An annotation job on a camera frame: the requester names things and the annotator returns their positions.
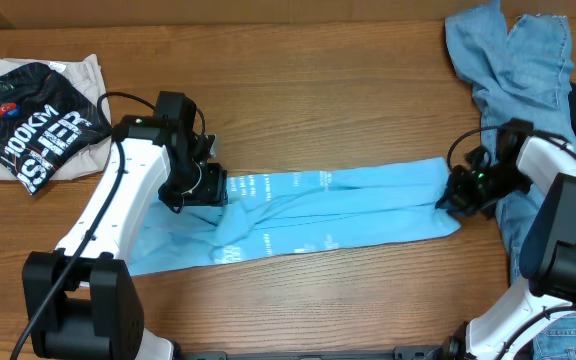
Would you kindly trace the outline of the light blue t-shirt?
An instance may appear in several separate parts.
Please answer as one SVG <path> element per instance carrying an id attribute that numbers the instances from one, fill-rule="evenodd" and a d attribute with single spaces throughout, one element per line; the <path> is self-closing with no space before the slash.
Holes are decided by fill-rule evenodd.
<path id="1" fill-rule="evenodd" d="M 446 237 L 460 225 L 436 208 L 441 158 L 334 171 L 231 177 L 222 207 L 175 214 L 150 206 L 129 260 L 133 276 Z"/>

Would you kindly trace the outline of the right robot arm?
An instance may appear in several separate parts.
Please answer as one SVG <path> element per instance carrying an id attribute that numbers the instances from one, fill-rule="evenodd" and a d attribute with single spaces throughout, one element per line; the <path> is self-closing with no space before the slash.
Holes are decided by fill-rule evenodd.
<path id="1" fill-rule="evenodd" d="M 523 242 L 520 275 L 433 359 L 512 359 L 541 331 L 576 311 L 576 154 L 561 135 L 513 119 L 494 126 L 494 152 L 479 146 L 450 170 L 439 209 L 492 217 L 498 201 L 537 187 L 545 199 Z"/>

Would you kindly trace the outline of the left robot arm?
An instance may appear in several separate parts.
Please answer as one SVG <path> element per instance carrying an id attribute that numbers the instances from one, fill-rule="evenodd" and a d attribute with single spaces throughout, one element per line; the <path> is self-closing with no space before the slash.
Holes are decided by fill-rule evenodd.
<path id="1" fill-rule="evenodd" d="M 109 162 L 87 206 L 51 252 L 22 269 L 28 323 L 12 352 L 31 343 L 44 359 L 161 359 L 180 345 L 147 330 L 127 262 L 150 203 L 174 214 L 227 202 L 227 172 L 204 115 L 183 93 L 162 91 L 150 116 L 127 115 L 112 130 Z"/>

